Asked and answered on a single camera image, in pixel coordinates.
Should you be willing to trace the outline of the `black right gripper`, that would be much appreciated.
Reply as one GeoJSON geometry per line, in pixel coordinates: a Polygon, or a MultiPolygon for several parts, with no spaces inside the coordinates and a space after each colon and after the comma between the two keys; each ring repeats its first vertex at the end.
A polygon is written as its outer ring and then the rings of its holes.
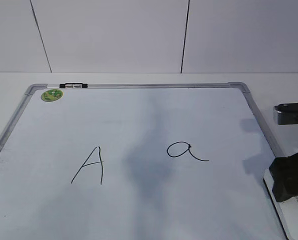
{"type": "Polygon", "coordinates": [[[286,157],[276,157],[269,167],[273,179],[271,188],[278,203],[298,196],[298,152],[286,157]]]}

